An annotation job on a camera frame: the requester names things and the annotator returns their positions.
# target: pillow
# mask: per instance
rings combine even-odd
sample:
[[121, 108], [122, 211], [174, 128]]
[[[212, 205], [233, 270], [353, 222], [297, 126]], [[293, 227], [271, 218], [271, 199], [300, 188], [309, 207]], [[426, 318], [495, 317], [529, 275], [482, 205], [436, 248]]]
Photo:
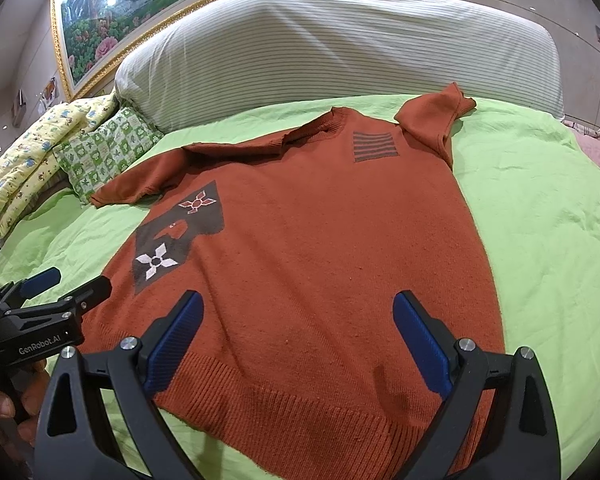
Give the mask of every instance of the pillow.
[[564, 114], [549, 33], [461, 0], [218, 0], [126, 56], [116, 91], [168, 133], [266, 105], [453, 81], [467, 96]]
[[125, 171], [161, 138], [162, 133], [127, 106], [95, 131], [78, 134], [53, 151], [78, 198], [89, 203], [99, 187]]

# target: white striped pillow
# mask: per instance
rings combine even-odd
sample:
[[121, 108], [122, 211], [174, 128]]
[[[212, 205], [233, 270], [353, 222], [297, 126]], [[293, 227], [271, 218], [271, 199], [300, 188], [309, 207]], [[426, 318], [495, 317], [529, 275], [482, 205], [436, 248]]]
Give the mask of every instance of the white striped pillow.
[[116, 88], [171, 132], [299, 100], [437, 91], [563, 116], [540, 25], [459, 0], [219, 0], [120, 65]]

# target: gray stripe patch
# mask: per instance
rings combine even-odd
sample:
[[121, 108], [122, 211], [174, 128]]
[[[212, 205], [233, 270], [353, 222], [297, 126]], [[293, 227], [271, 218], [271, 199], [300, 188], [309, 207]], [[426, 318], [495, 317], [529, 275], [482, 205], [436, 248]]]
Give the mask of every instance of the gray stripe patch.
[[382, 148], [383, 146], [394, 146], [393, 139], [383, 140], [382, 142], [365, 142], [360, 144], [358, 142], [353, 143], [353, 147], [356, 150], [368, 150], [369, 148]]
[[381, 139], [383, 137], [391, 137], [391, 134], [361, 134], [360, 132], [353, 132], [354, 139], [367, 140], [367, 139]]
[[354, 156], [360, 156], [360, 155], [369, 155], [370, 153], [381, 153], [381, 152], [395, 152], [395, 146], [394, 145], [389, 145], [389, 146], [380, 146], [380, 147], [376, 147], [376, 148], [365, 148], [364, 150], [359, 150], [357, 148], [353, 149], [353, 154]]
[[372, 158], [384, 158], [386, 156], [398, 156], [398, 153], [397, 152], [387, 152], [387, 153], [379, 153], [378, 155], [357, 156], [355, 158], [355, 161], [362, 162], [363, 160], [371, 160]]
[[376, 139], [357, 139], [353, 138], [353, 142], [357, 144], [369, 144], [373, 142], [387, 142], [388, 140], [393, 140], [393, 137], [377, 137]]

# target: orange sweater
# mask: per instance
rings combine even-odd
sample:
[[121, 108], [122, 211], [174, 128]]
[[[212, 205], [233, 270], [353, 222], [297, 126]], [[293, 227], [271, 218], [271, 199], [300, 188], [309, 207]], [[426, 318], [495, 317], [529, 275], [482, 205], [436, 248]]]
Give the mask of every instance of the orange sweater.
[[[484, 248], [451, 172], [453, 84], [398, 124], [333, 108], [241, 144], [191, 144], [102, 187], [165, 192], [104, 270], [85, 351], [141, 335], [187, 288], [205, 318], [158, 405], [288, 480], [390, 478], [440, 404], [392, 320], [411, 289], [457, 336], [503, 351]], [[485, 407], [460, 463], [472, 454]]]

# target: green bedsheet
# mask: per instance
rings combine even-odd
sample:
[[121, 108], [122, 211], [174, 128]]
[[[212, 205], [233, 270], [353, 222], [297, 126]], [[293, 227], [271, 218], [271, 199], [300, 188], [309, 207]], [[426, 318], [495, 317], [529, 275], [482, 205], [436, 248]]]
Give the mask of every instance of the green bedsheet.
[[[273, 105], [165, 136], [141, 160], [191, 142], [239, 142], [303, 124], [331, 105], [392, 120], [414, 96]], [[498, 290], [508, 352], [531, 346], [554, 402], [563, 478], [600, 437], [600, 169], [550, 115], [492, 100], [456, 121], [454, 174], [474, 215]], [[64, 190], [22, 220], [0, 252], [0, 285], [49, 266], [54, 301], [100, 273], [150, 202], [81, 206]], [[129, 465], [142, 470], [113, 395], [112, 423]], [[270, 478], [234, 449], [164, 414], [208, 480]]]

